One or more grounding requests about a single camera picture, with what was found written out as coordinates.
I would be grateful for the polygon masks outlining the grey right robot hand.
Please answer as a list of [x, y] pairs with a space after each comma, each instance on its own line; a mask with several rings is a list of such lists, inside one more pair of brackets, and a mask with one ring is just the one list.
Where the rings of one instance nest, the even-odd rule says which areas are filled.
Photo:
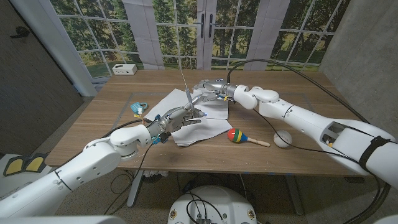
[[193, 89], [205, 89], [205, 91], [207, 91], [208, 93], [205, 93], [203, 101], [206, 102], [215, 100], [219, 96], [221, 96], [222, 98], [233, 97], [237, 87], [237, 85], [233, 85], [231, 83], [228, 83], [226, 80], [219, 78], [213, 80], [202, 80], [198, 84], [196, 84]]

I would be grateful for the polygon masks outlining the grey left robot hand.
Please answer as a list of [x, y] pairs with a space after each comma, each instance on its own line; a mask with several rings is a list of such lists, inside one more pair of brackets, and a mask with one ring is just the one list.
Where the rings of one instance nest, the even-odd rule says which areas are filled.
[[201, 99], [202, 96], [196, 96], [191, 103], [187, 103], [185, 106], [172, 108], [162, 117], [157, 115], [155, 120], [147, 126], [152, 144], [165, 143], [171, 133], [180, 130], [183, 126], [201, 123], [200, 118], [207, 114], [193, 106]]

